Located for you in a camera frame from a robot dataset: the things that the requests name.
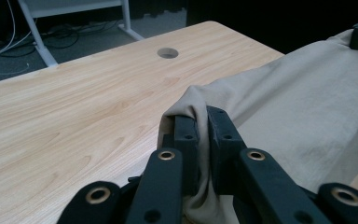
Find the cloth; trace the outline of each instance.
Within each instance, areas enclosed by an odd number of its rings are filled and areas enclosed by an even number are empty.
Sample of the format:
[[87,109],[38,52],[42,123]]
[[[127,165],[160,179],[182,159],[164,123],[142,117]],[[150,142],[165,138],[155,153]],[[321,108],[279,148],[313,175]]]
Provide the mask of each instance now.
[[256,69],[190,86],[161,118],[195,119],[200,132],[200,190],[184,198],[192,223],[238,223],[231,196],[214,194],[209,170],[206,105],[227,111],[248,147],[266,150],[301,187],[349,185],[358,174],[358,50],[352,29],[309,44]]

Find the white table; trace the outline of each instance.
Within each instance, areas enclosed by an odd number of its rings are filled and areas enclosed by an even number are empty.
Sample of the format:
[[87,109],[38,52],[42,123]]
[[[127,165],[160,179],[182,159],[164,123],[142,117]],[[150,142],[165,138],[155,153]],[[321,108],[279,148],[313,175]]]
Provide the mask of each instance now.
[[130,7],[128,0],[18,0],[25,19],[36,42],[36,49],[47,66],[55,66],[57,62],[43,44],[34,19],[56,16],[66,13],[93,10],[104,7],[122,6],[124,24],[118,27],[136,40],[144,39],[131,29]]

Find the wooden table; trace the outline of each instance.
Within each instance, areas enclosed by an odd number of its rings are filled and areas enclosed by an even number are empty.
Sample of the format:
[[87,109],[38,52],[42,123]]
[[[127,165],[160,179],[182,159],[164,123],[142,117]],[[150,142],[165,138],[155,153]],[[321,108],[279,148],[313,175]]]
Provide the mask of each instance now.
[[208,21],[0,81],[0,223],[55,223],[89,183],[125,185],[188,86],[281,56]]

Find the wood grain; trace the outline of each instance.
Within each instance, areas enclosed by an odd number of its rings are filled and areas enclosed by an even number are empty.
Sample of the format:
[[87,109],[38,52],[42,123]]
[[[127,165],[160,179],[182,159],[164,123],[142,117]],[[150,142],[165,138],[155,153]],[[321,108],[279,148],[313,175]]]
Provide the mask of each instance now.
[[55,223],[87,184],[125,185],[188,86],[281,56],[208,21],[0,81],[0,223]]

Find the beige cloth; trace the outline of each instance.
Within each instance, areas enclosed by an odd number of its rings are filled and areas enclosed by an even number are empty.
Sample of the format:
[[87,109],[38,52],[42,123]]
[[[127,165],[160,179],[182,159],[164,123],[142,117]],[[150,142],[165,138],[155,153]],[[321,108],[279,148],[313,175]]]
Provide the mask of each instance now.
[[350,184],[358,174],[358,50],[352,30],[291,52],[259,68],[205,86],[190,86],[162,118],[195,118],[200,130],[200,191],[184,198],[193,223],[238,223],[232,197],[213,192],[209,170],[206,105],[227,111],[248,147],[269,152],[306,189]]

